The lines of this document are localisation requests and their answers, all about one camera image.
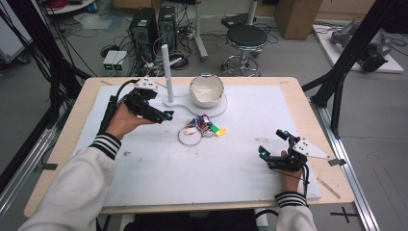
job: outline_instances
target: robotic hand exoskeleton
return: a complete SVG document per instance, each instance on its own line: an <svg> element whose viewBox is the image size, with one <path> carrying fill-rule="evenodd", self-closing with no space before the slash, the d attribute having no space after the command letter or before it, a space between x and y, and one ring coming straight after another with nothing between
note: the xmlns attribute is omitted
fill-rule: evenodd
<svg viewBox="0 0 408 231"><path fill-rule="evenodd" d="M294 149L294 146L300 141L300 137L294 137L289 132L277 130L276 135L282 140L289 142L288 155L285 157L270 156L270 153L261 145L258 148L259 156L268 164L270 169L280 169L289 171L299 171L306 165L307 157Z"/></svg>
<svg viewBox="0 0 408 231"><path fill-rule="evenodd" d="M120 87L116 95L111 95L105 115L101 122L99 133L106 131L115 114L117 106L122 102L124 102L135 116L141 116L152 122L162 123L164 120L173 119L174 111L161 112L149 105L149 100L154 99L157 96L157 92L155 91L156 86L151 83L147 77L144 77L142 84L139 84L139 81L140 79L127 81ZM135 88L117 101L122 89L130 83L134 83Z"/></svg>
<svg viewBox="0 0 408 231"><path fill-rule="evenodd" d="M333 32L330 41L333 44L338 43L342 48L345 48L359 26L360 22L352 21L342 30ZM391 49L391 41L385 38L384 35L377 33L357 63L364 71L373 72L387 62L384 57L390 53Z"/></svg>

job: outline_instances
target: hand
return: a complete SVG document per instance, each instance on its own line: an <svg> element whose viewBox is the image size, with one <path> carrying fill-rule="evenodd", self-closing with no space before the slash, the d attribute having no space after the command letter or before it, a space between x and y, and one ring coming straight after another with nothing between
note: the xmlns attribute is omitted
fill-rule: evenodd
<svg viewBox="0 0 408 231"><path fill-rule="evenodd" d="M119 107L117 107L114 117L106 129L106 133L122 140L126 134L132 132L140 125L153 123L154 122L148 119L137 117L129 111L124 103L121 103Z"/></svg>
<svg viewBox="0 0 408 231"><path fill-rule="evenodd" d="M286 151L281 152L282 157L285 157L286 155L288 155ZM299 171L282 170L282 174L281 174L282 193L297 192L297 187L299 186L301 175L302 175L302 169Z"/></svg>

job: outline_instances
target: chair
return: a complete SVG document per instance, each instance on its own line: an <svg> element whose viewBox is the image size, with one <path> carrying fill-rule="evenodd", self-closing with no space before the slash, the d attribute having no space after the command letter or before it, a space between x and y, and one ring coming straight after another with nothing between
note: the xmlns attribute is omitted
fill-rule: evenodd
<svg viewBox="0 0 408 231"><path fill-rule="evenodd" d="M240 55L230 56L221 66L224 75L261 76L256 61L247 56L248 51L259 51L268 42L267 34L258 27L251 25L236 25L227 32L226 43L241 50Z"/></svg>

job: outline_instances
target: sleeve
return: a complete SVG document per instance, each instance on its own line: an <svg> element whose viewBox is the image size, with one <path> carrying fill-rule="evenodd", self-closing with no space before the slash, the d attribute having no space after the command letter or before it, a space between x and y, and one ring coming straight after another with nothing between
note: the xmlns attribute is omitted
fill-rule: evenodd
<svg viewBox="0 0 408 231"><path fill-rule="evenodd" d="M276 230L316 231L313 215L306 206L306 198L298 192L282 192L275 196L280 212Z"/></svg>
<svg viewBox="0 0 408 231"><path fill-rule="evenodd" d="M34 214L18 230L95 230L115 176L120 141L98 135L61 169Z"/></svg>

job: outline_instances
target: black and white striped cuff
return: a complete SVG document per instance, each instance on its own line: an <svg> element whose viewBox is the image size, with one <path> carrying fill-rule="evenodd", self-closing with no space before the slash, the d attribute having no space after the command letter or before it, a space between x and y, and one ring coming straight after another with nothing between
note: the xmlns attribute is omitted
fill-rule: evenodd
<svg viewBox="0 0 408 231"><path fill-rule="evenodd" d="M307 206L306 198L299 192L282 192L275 196L280 208L285 206Z"/></svg>
<svg viewBox="0 0 408 231"><path fill-rule="evenodd" d="M101 150L112 160L115 159L116 153L121 146L120 140L108 133L100 133L96 136L91 147L96 147Z"/></svg>

